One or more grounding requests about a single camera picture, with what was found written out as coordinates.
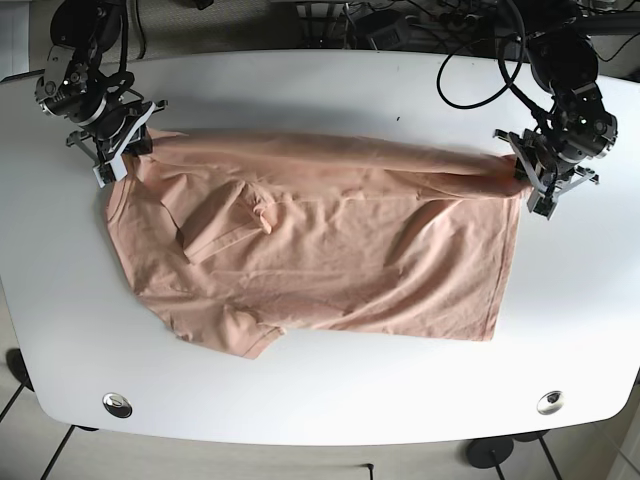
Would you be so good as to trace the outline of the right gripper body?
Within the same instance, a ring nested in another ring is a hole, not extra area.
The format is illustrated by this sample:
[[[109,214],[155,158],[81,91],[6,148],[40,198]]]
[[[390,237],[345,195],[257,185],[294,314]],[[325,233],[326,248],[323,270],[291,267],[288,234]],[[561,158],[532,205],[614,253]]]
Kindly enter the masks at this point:
[[[139,155],[152,151],[146,124],[153,114],[167,106],[166,100],[137,99],[122,103],[103,98],[96,112],[78,123],[80,129],[68,135],[65,145],[79,148],[93,161],[97,183],[104,188],[126,177],[125,153]]]

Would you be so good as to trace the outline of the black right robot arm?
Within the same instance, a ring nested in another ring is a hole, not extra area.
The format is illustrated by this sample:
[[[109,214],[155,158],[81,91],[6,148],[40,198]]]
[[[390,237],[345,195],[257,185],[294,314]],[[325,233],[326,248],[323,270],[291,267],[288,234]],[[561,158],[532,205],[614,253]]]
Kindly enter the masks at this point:
[[[79,129],[66,139],[93,161],[100,187],[127,176],[125,154],[152,152],[146,127],[167,102],[147,101],[127,70],[128,9],[124,1],[64,1],[50,25],[52,47],[35,99],[43,112]]]

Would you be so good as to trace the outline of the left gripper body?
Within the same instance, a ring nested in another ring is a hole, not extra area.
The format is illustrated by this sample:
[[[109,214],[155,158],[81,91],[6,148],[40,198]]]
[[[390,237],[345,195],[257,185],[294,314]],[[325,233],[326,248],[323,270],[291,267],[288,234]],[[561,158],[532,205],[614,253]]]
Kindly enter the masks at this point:
[[[510,145],[516,157],[514,177],[531,186],[527,199],[530,213],[549,220],[562,195],[585,182],[599,184],[599,175],[580,165],[583,158],[563,158],[540,133],[525,129],[518,135],[495,129],[493,137]]]

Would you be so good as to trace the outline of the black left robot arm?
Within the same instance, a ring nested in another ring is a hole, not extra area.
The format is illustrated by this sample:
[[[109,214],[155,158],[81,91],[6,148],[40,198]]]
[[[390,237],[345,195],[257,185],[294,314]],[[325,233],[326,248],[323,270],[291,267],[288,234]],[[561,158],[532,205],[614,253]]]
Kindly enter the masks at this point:
[[[551,95],[550,110],[527,97],[509,76],[506,46],[505,40],[497,46],[501,76],[530,111],[536,128],[520,135],[497,129],[494,136],[509,143],[516,155],[514,177],[532,187],[528,210],[549,219],[561,195],[588,181],[599,183],[599,175],[581,163],[609,153],[617,140],[617,119],[604,107],[596,83],[597,55],[585,37],[558,31],[532,38],[521,48],[536,83]]]

